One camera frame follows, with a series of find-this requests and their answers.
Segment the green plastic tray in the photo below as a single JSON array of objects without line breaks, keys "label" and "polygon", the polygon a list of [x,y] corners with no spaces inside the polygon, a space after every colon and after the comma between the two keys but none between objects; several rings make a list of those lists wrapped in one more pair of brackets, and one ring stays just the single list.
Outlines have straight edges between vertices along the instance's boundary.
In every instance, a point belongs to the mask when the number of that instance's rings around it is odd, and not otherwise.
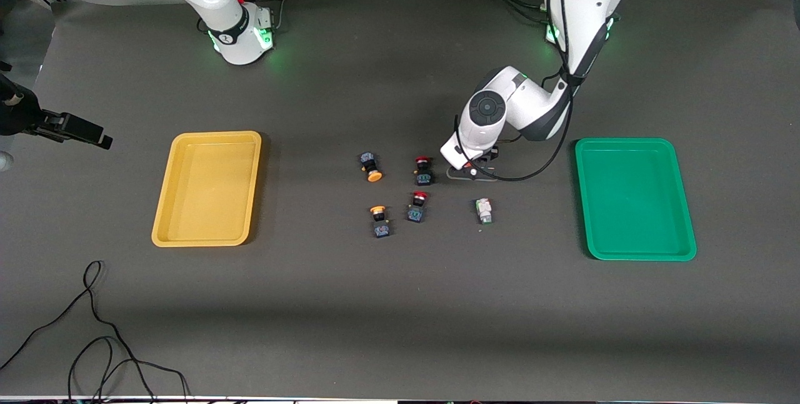
[{"label": "green plastic tray", "polygon": [[697,253],[674,146],[655,137],[575,144],[589,253],[602,261],[686,262]]}]

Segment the yellow plastic tray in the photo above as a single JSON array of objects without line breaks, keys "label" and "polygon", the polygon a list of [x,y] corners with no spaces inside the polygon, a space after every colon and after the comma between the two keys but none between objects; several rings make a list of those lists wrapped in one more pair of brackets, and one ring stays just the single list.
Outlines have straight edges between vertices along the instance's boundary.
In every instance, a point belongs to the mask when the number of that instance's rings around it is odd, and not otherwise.
[{"label": "yellow plastic tray", "polygon": [[251,230],[262,136],[183,133],[172,141],[151,241],[160,248],[228,247]]}]

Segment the dark grey table mat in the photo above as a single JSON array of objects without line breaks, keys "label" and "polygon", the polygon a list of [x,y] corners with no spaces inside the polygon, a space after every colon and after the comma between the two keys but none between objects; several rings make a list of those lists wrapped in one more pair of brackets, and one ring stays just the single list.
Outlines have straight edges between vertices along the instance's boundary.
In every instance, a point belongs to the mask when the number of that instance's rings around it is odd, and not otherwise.
[{"label": "dark grey table mat", "polygon": [[[56,8],[36,93],[114,144],[15,139],[0,173],[0,364],[100,260],[100,315],[195,395],[800,401],[791,0],[624,0],[577,94],[569,142],[674,145],[697,242],[685,263],[589,256],[571,146],[522,183],[439,175],[425,221],[403,221],[415,157],[437,155],[484,74],[558,67],[497,0],[286,7],[275,51],[245,68],[185,5]],[[262,136],[248,239],[157,247],[172,141],[203,131]],[[82,299],[0,368],[0,395],[65,395],[75,356],[108,332]]]}]

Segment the yellow push button switch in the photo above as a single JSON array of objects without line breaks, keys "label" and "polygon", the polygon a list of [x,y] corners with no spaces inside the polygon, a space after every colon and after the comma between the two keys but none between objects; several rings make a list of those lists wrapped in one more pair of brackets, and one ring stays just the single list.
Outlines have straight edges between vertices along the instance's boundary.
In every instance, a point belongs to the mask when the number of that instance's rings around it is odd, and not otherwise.
[{"label": "yellow push button switch", "polygon": [[366,179],[369,182],[377,182],[383,178],[382,171],[378,168],[377,158],[371,151],[364,151],[359,156],[359,162],[362,165],[362,171],[366,174]]},{"label": "yellow push button switch", "polygon": [[387,238],[391,235],[391,225],[385,206],[374,206],[369,212],[372,216],[372,233],[375,238]]}]

